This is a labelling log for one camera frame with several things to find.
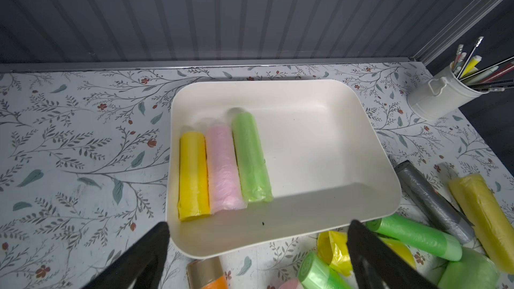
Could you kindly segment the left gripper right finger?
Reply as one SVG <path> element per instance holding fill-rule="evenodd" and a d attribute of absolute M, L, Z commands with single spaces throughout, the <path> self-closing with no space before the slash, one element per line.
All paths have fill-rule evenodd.
<path fill-rule="evenodd" d="M 349 225 L 347 248 L 359 288 L 437 289 L 356 219 Z"/>

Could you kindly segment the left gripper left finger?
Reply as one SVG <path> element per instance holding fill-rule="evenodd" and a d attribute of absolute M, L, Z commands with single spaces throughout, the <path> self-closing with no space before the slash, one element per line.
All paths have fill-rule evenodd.
<path fill-rule="evenodd" d="M 169 226 L 159 222 L 85 288 L 157 288 L 170 241 Z"/>

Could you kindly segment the orange trash bag roll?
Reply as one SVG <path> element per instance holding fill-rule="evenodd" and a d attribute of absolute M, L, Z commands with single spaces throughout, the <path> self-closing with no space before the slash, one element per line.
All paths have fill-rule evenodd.
<path fill-rule="evenodd" d="M 194 260 L 189 263 L 187 279 L 191 289 L 228 289 L 219 257 Z"/>

